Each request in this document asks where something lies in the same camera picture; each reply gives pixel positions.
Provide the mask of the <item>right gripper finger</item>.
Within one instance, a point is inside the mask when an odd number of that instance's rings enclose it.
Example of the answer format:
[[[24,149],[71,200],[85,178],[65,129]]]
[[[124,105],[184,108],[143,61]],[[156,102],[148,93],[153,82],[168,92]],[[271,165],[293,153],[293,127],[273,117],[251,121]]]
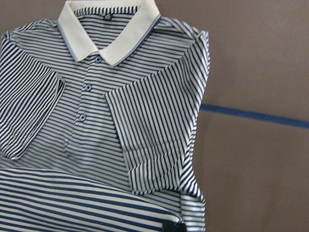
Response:
[[[186,232],[186,225],[180,222],[166,221],[162,223],[162,232]]]

